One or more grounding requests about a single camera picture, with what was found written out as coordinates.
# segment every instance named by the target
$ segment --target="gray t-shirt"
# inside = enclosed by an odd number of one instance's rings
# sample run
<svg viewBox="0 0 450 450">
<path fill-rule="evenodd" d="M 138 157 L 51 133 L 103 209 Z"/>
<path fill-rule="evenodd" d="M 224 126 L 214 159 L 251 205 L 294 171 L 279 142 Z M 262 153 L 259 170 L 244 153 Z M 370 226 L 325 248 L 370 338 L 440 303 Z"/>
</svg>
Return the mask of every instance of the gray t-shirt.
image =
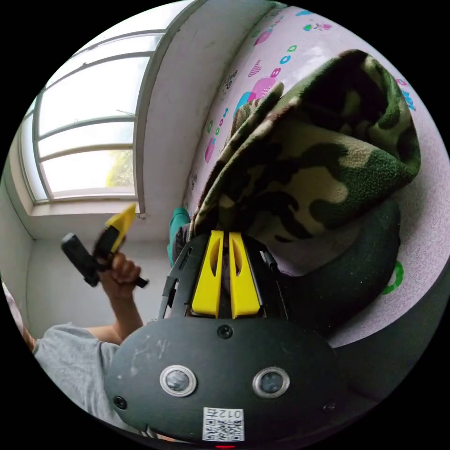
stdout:
<svg viewBox="0 0 450 450">
<path fill-rule="evenodd" d="M 56 386 L 80 408 L 118 428 L 139 433 L 122 422 L 104 390 L 105 374 L 118 348 L 68 323 L 48 329 L 33 354 Z"/>
</svg>

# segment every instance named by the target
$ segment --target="yellow plastic part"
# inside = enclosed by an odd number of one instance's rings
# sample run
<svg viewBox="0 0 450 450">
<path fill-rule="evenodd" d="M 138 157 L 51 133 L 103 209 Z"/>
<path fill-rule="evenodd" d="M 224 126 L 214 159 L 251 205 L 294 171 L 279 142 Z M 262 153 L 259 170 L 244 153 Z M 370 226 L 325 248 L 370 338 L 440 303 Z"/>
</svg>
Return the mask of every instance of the yellow plastic part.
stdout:
<svg viewBox="0 0 450 450">
<path fill-rule="evenodd" d="M 212 231 L 192 301 L 192 310 L 196 314 L 212 315 L 215 318 L 219 315 L 223 250 L 224 232 Z"/>
<path fill-rule="evenodd" d="M 255 315 L 260 309 L 244 242 L 240 233 L 230 233 L 231 313 L 236 317 Z"/>
<path fill-rule="evenodd" d="M 119 237 L 114 242 L 114 245 L 111 248 L 111 253 L 115 253 L 119 248 L 120 244 L 124 240 L 130 226 L 133 224 L 136 215 L 136 203 L 130 205 L 126 210 L 122 211 L 119 214 L 112 216 L 105 224 L 105 227 L 108 228 L 110 226 L 114 227 L 117 231 L 119 231 Z"/>
</svg>

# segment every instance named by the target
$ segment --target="teal pants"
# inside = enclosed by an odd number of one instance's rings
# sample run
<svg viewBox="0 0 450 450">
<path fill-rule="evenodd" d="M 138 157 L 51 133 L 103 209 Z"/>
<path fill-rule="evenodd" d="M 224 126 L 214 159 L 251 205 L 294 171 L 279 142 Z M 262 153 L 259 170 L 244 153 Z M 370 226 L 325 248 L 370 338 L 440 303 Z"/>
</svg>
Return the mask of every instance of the teal pants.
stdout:
<svg viewBox="0 0 450 450">
<path fill-rule="evenodd" d="M 169 223 L 169 245 L 167 246 L 167 255 L 169 256 L 170 267 L 173 267 L 172 261 L 172 247 L 175 236 L 181 226 L 188 224 L 191 221 L 189 213 L 184 208 L 177 208 L 173 212 L 172 219 Z"/>
</svg>

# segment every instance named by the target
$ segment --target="window sill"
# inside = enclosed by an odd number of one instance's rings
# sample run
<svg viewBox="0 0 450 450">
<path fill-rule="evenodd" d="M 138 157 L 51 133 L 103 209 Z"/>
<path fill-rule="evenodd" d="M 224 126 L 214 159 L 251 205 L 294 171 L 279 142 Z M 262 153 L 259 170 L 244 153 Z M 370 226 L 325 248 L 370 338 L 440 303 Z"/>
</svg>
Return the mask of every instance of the window sill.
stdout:
<svg viewBox="0 0 450 450">
<path fill-rule="evenodd" d="M 70 216 L 80 214 L 118 214 L 132 203 L 136 203 L 136 214 L 139 214 L 139 205 L 133 200 L 102 200 L 102 201 L 67 201 L 35 205 L 31 217 L 41 216 Z"/>
</svg>

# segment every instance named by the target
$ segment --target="window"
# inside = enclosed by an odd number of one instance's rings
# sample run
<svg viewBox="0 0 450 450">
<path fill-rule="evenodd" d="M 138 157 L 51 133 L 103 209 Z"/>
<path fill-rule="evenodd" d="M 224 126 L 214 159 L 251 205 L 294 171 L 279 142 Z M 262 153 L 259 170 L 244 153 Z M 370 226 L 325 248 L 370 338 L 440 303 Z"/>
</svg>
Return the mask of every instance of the window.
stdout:
<svg viewBox="0 0 450 450">
<path fill-rule="evenodd" d="M 134 140 L 144 75 L 170 23 L 192 2 L 118 23 L 49 79 L 21 125 L 22 171 L 35 204 L 136 199 Z"/>
</svg>

